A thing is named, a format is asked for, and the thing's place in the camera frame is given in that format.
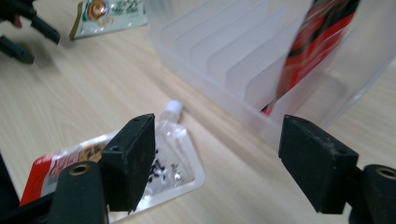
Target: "clear plastic container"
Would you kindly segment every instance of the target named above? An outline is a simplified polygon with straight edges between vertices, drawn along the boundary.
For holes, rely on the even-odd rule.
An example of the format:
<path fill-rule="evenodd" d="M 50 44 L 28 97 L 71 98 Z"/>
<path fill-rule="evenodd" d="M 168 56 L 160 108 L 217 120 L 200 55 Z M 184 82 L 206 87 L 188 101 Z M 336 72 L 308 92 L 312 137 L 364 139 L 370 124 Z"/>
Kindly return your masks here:
<path fill-rule="evenodd" d="M 244 2 L 241 11 L 235 6 Z M 361 0 L 339 48 L 277 103 L 260 113 L 311 0 L 145 1 L 148 35 L 164 64 L 278 147 L 285 114 L 326 128 L 394 60 L 396 2 Z"/>

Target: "plastic packet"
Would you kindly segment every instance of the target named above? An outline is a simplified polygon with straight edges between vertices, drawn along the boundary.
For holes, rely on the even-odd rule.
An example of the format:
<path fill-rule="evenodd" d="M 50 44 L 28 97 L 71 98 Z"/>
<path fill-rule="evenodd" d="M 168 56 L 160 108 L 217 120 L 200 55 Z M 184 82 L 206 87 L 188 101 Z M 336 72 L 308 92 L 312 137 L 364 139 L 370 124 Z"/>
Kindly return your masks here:
<path fill-rule="evenodd" d="M 297 85 L 341 43 L 360 0 L 314 0 L 291 46 L 276 86 L 276 98 L 262 112 L 270 115 L 276 101 Z"/>
<path fill-rule="evenodd" d="M 78 4 L 78 15 L 70 39 L 101 35 L 144 26 L 148 19 L 143 0 L 85 0 Z"/>
<path fill-rule="evenodd" d="M 68 165 L 78 161 L 99 161 L 100 152 L 116 134 L 104 134 L 38 158 L 29 174 L 21 205 L 55 191 L 59 173 Z M 128 212 L 109 212 L 110 223 L 174 199 L 204 184 L 204 168 L 185 127 L 160 119 L 155 134 L 156 155 L 139 205 L 129 215 Z"/>

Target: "plastic bin divider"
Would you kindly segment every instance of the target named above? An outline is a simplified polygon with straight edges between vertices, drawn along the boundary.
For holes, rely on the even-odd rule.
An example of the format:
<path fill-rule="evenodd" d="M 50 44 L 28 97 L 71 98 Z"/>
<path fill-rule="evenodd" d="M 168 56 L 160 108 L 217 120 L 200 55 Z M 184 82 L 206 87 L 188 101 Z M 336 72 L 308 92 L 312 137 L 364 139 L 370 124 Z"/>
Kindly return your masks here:
<path fill-rule="evenodd" d="M 274 89 L 287 56 L 288 53 L 282 55 L 247 84 L 244 101 L 254 106 L 257 111 L 262 110 L 263 105 L 268 105 L 274 99 Z"/>
<path fill-rule="evenodd" d="M 332 62 L 339 49 L 335 49 L 331 52 L 320 64 L 318 64 L 305 78 L 303 78 L 296 86 L 294 86 L 290 91 L 283 95 L 275 104 L 274 110 L 269 117 L 273 122 L 281 125 L 283 121 L 283 116 L 285 114 L 295 114 L 295 112 L 302 106 L 306 106 L 305 102 L 308 98 L 312 97 L 313 92 L 317 91 L 318 88 L 323 88 L 322 83 L 326 82 L 330 78 L 332 71 Z M 334 103 L 333 97 L 329 102 L 324 102 L 324 99 L 319 99 L 316 104 L 325 104 L 328 107 L 332 107 Z M 317 106 L 310 106 L 310 109 L 316 109 Z M 303 118 L 309 119 L 310 121 L 319 124 L 321 120 L 314 120 L 314 118 L 309 118 L 306 115 L 302 115 Z"/>
<path fill-rule="evenodd" d="M 190 61 L 190 50 L 201 40 L 233 23 L 254 6 L 252 0 L 236 1 L 223 8 L 215 16 L 181 34 L 175 40 L 177 53 Z"/>
<path fill-rule="evenodd" d="M 321 127 L 329 126 L 354 105 L 396 58 L 396 2 L 361 3 L 354 18 L 354 29 L 345 37 L 332 62 L 331 77 L 342 83 L 345 91 L 326 114 L 316 115 Z"/>
<path fill-rule="evenodd" d="M 267 5 L 268 0 L 260 1 L 235 22 L 201 40 L 190 50 L 191 63 L 206 71 L 206 61 L 210 55 L 266 19 Z"/>
<path fill-rule="evenodd" d="M 225 78 L 226 89 L 234 92 L 241 99 L 244 98 L 249 81 L 282 55 L 288 53 L 303 19 L 304 16 L 294 21 L 282 32 L 253 50 L 247 57 L 230 68 Z"/>
<path fill-rule="evenodd" d="M 177 37 L 191 28 L 199 25 L 208 18 L 216 15 L 223 8 L 236 0 L 209 0 L 198 6 L 193 11 L 181 16 L 164 26 L 160 31 L 161 42 L 169 49 L 175 49 Z"/>
<path fill-rule="evenodd" d="M 184 0 L 162 0 L 162 1 L 144 1 L 146 13 L 148 15 L 149 33 L 151 37 L 160 39 L 160 30 L 174 21 L 194 10 L 205 0 L 184 1 Z"/>
<path fill-rule="evenodd" d="M 320 87 L 316 88 L 306 99 L 304 105 L 307 106 L 300 106 L 294 115 L 311 120 L 320 120 L 320 123 L 327 122 L 326 118 L 331 117 L 334 109 L 342 103 L 340 99 L 346 94 L 347 86 L 345 83 L 339 78 L 329 75 L 320 82 Z"/>
<path fill-rule="evenodd" d="M 257 111 L 256 108 L 238 99 L 231 92 L 226 91 L 218 82 L 203 74 L 197 67 L 180 59 L 177 54 L 161 43 L 153 41 L 153 44 L 158 50 L 163 62 L 171 71 L 179 74 L 181 78 L 188 80 L 194 88 L 212 99 L 232 116 L 238 118 L 242 123 L 251 127 L 257 133 L 260 133 L 264 128 L 272 130 L 273 133 L 265 133 L 264 136 L 266 136 L 266 134 L 273 135 L 269 144 L 271 144 L 273 148 L 276 148 L 276 144 L 278 144 L 279 141 L 279 139 L 276 138 L 280 133 L 279 124 L 273 123 L 270 119 Z"/>
<path fill-rule="evenodd" d="M 206 62 L 207 73 L 225 86 L 226 72 L 258 46 L 275 36 L 282 29 L 285 14 L 286 9 L 280 8 L 267 20 L 211 55 Z"/>

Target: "wood grain surface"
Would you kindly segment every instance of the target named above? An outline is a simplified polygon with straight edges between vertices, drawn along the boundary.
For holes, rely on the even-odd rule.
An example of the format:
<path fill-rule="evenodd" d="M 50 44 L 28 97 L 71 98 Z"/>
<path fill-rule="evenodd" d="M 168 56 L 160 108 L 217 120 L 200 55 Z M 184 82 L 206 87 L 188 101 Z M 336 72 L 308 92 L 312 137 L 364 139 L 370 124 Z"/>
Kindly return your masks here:
<path fill-rule="evenodd" d="M 270 148 L 213 102 L 169 72 L 145 27 L 68 39 L 76 0 L 35 3 L 60 31 L 58 46 L 23 21 L 0 30 L 35 55 L 26 65 L 0 54 L 0 150 L 21 196 L 32 162 L 47 153 L 160 115 L 168 100 L 185 105 L 187 126 L 206 172 L 205 184 L 120 223 L 347 223 L 316 214 Z M 327 131 L 358 151 L 359 167 L 395 167 L 396 63 Z"/>

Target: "white cap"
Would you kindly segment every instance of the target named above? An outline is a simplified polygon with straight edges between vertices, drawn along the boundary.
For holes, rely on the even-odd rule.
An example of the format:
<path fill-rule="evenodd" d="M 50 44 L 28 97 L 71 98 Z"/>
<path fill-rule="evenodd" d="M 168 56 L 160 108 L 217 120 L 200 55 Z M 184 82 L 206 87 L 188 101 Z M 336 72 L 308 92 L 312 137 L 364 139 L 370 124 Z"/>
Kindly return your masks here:
<path fill-rule="evenodd" d="M 164 111 L 171 112 L 177 115 L 178 117 L 180 117 L 182 109 L 183 109 L 183 104 L 180 101 L 171 100 L 169 101 Z"/>

